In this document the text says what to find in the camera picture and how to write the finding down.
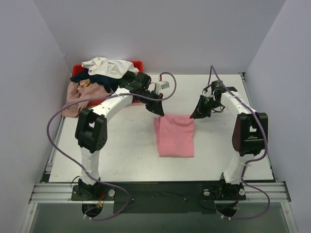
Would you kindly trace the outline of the pink t shirt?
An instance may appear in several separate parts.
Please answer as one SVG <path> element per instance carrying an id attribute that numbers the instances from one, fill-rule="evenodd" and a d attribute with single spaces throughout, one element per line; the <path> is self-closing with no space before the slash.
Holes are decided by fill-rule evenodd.
<path id="1" fill-rule="evenodd" d="M 189 115 L 165 114 L 154 118 L 157 151 L 160 157 L 194 157 L 194 119 Z"/>

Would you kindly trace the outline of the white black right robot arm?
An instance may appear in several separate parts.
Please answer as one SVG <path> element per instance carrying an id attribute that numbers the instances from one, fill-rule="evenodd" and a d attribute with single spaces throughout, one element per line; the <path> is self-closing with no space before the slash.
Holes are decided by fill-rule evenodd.
<path id="1" fill-rule="evenodd" d="M 235 118 L 232 135 L 234 156 L 222 174 L 225 182 L 217 186 L 217 194 L 227 199 L 234 194 L 234 186 L 242 183 L 252 163 L 267 155 L 268 116 L 247 105 L 234 87 L 225 87 L 221 81 L 206 86 L 191 114 L 192 119 L 211 117 L 227 109 Z"/>

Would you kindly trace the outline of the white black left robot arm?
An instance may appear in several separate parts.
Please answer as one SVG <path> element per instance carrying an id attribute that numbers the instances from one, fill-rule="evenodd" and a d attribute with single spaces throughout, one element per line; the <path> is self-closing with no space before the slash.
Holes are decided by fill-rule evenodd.
<path id="1" fill-rule="evenodd" d="M 86 171 L 81 172 L 78 187 L 89 200 L 95 200 L 100 194 L 99 183 L 99 154 L 107 142 L 107 124 L 111 118 L 127 105 L 140 101 L 146 109 L 159 116 L 164 116 L 161 99 L 162 89 L 169 87 L 165 81 L 157 81 L 150 91 L 151 77 L 145 73 L 127 72 L 117 80 L 117 89 L 112 98 L 101 104 L 83 109 L 78 117 L 75 138 L 82 154 L 82 166 Z"/>

